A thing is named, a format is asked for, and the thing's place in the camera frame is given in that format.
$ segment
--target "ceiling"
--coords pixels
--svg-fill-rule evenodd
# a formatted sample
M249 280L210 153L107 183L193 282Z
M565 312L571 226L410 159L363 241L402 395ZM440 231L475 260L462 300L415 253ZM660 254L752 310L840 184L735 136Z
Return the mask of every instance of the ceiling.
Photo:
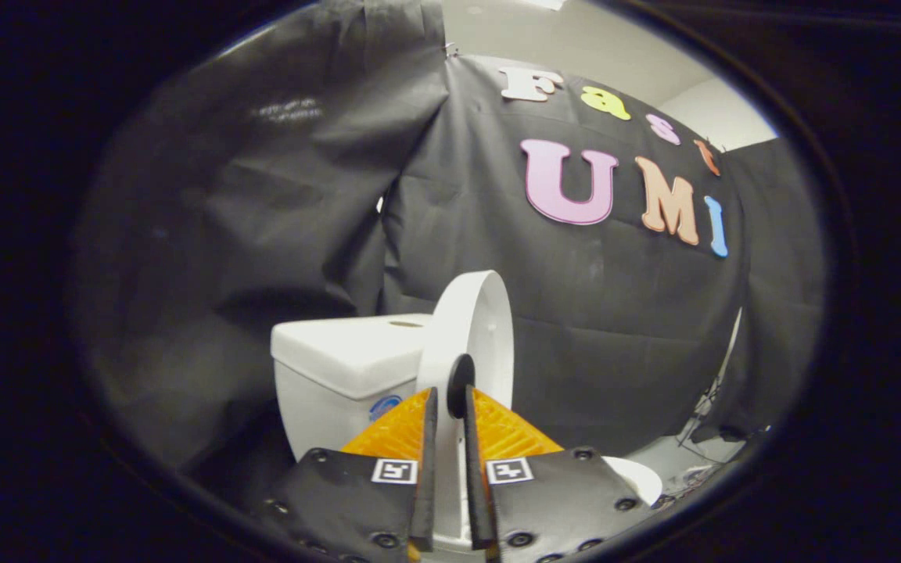
M523 0L443 0L443 21L461 54L541 64L651 106L714 78L650 31L587 0L568 0L560 11Z

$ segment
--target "black cloth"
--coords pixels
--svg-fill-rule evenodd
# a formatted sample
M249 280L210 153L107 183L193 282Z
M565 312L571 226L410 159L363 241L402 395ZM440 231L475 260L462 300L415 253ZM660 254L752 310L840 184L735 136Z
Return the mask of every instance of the black cloth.
M514 314L514 410L564 446L625 455L682 430L721 367L743 296L737 189L708 170L694 144L703 136L655 108L565 72L547 101L505 100L501 66L539 68L447 60L450 96L386 200L380 313L428 313L455 275L497 271ZM619 93L632 118L587 106L583 86ZM679 146L651 130L649 113L673 125ZM528 138L571 149L562 191L577 202L590 195L580 153L618 158L607 220L563 224L532 207L519 146ZM676 176L693 185L698 245L643 225L636 156L671 186ZM705 195L723 207L725 259L710 247Z
M807 381L831 277L826 217L787 142L727 156L726 178L746 214L746 302L712 409L691 433L695 442L761 432L787 413Z
M373 314L375 204L447 97L435 2L332 0L167 82L73 235L90 377L187 467L275 400L272 325Z

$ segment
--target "toilet tank lid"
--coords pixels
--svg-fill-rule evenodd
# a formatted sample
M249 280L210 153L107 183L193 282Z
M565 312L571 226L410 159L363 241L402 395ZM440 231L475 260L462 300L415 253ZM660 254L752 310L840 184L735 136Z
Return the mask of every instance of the toilet tank lid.
M361 400L415 380L429 314L326 318L273 327L271 355L326 389Z

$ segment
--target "toilet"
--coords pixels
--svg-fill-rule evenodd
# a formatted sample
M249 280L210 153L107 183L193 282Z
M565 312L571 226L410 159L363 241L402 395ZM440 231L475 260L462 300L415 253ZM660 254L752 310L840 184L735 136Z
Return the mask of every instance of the toilet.
M341 450L415 393L429 314L294 321L273 328L276 396L294 459Z

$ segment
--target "white wall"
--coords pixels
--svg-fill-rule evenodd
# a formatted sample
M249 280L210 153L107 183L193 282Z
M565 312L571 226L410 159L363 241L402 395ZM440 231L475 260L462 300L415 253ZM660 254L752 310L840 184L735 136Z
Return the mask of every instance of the white wall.
M775 138L728 85L662 37L587 0L554 11L518 0L443 0L447 41L462 54L541 64L655 106L722 150Z
M718 149L739 149L777 137L774 129L732 87L711 78L657 106L704 135Z
M518 0L443 0L461 54L503 57L596 80L660 103L714 75L661 37L587 0L548 10Z

